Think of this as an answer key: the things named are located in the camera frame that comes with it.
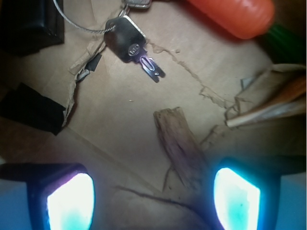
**key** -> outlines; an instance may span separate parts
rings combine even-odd
[[[131,8],[147,9],[151,6],[152,0],[123,0]]]
[[[140,63],[143,70],[155,81],[165,77],[165,73],[152,58],[147,57],[145,34],[128,16],[114,18],[106,23],[106,28],[115,28],[105,33],[106,45],[123,62]]]

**wooden stick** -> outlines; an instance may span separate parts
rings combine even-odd
[[[182,109],[164,109],[154,112],[153,116],[159,138],[182,183],[197,187],[205,160]]]

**crease in cardboard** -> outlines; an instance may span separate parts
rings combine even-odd
[[[180,65],[181,67],[184,68],[184,70],[186,70],[192,78],[194,78],[203,88],[201,89],[199,95],[204,96],[205,98],[209,98],[212,103],[217,104],[219,107],[222,108],[229,108],[230,106],[232,106],[234,103],[231,101],[228,101],[226,99],[224,99],[223,97],[219,96],[216,92],[214,92],[211,88],[209,88],[208,86],[204,85],[201,82],[201,79],[199,78],[199,76],[194,73],[189,67],[188,65],[184,62],[184,61],[180,61],[177,59],[177,57],[172,54],[172,52],[169,49],[166,49],[164,47],[158,46],[156,45],[154,42],[152,42],[150,39],[147,38],[147,43],[150,44],[153,48],[153,52],[155,54],[160,54],[162,52],[166,52],[168,55],[171,56],[172,60],[177,63],[178,65]]]
[[[133,194],[135,194],[135,195],[137,195],[137,196],[139,196],[141,198],[147,198],[147,199],[150,199],[150,200],[166,203],[166,204],[169,204],[169,205],[175,205],[175,206],[183,207],[183,208],[185,208],[185,209],[195,213],[201,219],[203,219],[203,216],[195,208],[193,208],[192,206],[184,204],[184,203],[181,203],[181,202],[178,202],[178,201],[175,201],[175,200],[172,200],[170,198],[167,199],[167,198],[162,198],[162,197],[158,197],[158,196],[155,196],[155,195],[149,195],[149,194],[146,194],[146,193],[140,193],[140,192],[138,192],[136,190],[133,190],[133,189],[130,189],[130,188],[126,188],[126,187],[123,187],[123,186],[115,186],[114,188],[122,190],[122,191],[125,191],[125,192],[133,193]]]

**blue light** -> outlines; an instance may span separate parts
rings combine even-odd
[[[80,173],[47,198],[51,230],[87,230],[94,211],[92,178]]]
[[[225,230],[257,229],[260,189],[229,168],[215,176],[214,204]]]

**orange plastic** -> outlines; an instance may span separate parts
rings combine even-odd
[[[273,23],[272,0],[188,0],[234,36],[249,39],[267,32]]]

